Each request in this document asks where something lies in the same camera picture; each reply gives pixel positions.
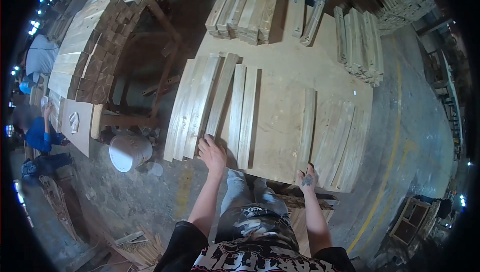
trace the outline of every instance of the concrete floor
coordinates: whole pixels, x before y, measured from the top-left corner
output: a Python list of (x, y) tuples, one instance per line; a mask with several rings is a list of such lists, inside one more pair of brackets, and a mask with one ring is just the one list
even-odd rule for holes
[[(195, 54), (205, 33), (204, 20), (215, 0), (170, 1), (172, 23)], [(151, 21), (141, 25), (141, 31), (146, 30), (161, 31)], [(347, 249), (350, 257), (360, 255), (367, 262), (377, 252), (406, 195), (443, 196), (453, 162), (450, 129), (440, 102), (425, 81), (413, 28), (400, 29), (381, 41), (384, 78), (373, 91), (371, 127), (355, 192), (335, 194), (340, 204), (335, 206), (329, 223), (334, 245)], [(151, 60), (138, 60), (135, 75), (140, 76), (131, 80), (127, 95), (130, 105), (151, 105), (152, 97), (141, 97), (140, 92), (154, 83), (152, 79), (159, 78), (158, 60), (155, 55)], [(172, 73), (176, 72), (181, 72), (180, 67), (173, 69)], [(162, 97), (162, 133), (166, 133), (174, 98), (174, 91)], [(110, 161), (108, 146), (93, 140), (89, 159), (73, 146), (55, 149), (67, 149), (74, 156), (79, 198), (89, 195), (115, 238), (132, 233), (142, 223), (159, 233), (166, 246), (175, 223), (188, 217), (200, 193), (207, 177), (203, 163), (163, 161), (165, 135), (160, 141), (152, 160), (163, 166), (163, 173), (148, 169), (120, 173)], [(224, 179), (217, 209), (225, 190)]]

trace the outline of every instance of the blue shirt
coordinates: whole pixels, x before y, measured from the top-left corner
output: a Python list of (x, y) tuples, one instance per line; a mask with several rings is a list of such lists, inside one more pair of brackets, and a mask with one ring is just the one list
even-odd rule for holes
[(45, 120), (43, 117), (34, 119), (27, 133), (25, 133), (25, 139), (33, 149), (50, 152), (52, 145), (60, 145), (62, 143), (62, 134), (57, 133), (55, 129), (53, 129), (50, 121), (48, 121), (48, 123), (50, 125), (50, 134), (45, 133)]

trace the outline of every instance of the plastic bucket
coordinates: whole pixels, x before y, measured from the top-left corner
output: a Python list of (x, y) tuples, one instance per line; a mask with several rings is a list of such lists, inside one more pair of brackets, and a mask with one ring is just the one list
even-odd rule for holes
[(122, 173), (135, 169), (152, 157), (152, 143), (146, 137), (117, 135), (110, 142), (110, 160)]

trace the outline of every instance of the hand tattoo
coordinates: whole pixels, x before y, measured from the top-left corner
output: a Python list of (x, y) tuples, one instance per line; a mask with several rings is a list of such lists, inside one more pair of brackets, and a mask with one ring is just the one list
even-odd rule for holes
[(302, 186), (305, 186), (305, 185), (309, 186), (309, 185), (312, 184), (312, 182), (314, 182), (313, 180), (314, 180), (313, 177), (312, 177), (310, 174), (308, 174), (308, 175), (305, 176), (305, 177), (303, 178), (303, 180), (301, 181), (301, 185), (302, 185)]

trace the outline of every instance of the person's leg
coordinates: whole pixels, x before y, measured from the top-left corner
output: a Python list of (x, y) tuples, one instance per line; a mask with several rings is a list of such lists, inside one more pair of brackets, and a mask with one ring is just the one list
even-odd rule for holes
[(229, 208), (246, 206), (252, 203), (247, 182), (245, 181), (245, 175), (243, 175), (242, 172), (229, 169), (226, 180), (227, 192), (225, 197), (223, 197), (220, 215), (223, 215)]
[(257, 178), (253, 182), (253, 185), (253, 194), (255, 195), (256, 203), (267, 204), (267, 209), (273, 210), (280, 216), (289, 214), (285, 202), (277, 197), (275, 192), (267, 186), (267, 180), (265, 178)]
[(42, 174), (51, 175), (57, 171), (58, 168), (71, 164), (72, 158), (68, 153), (60, 153), (50, 156), (42, 156), (42, 158), (39, 158), (39, 161), (44, 167)]

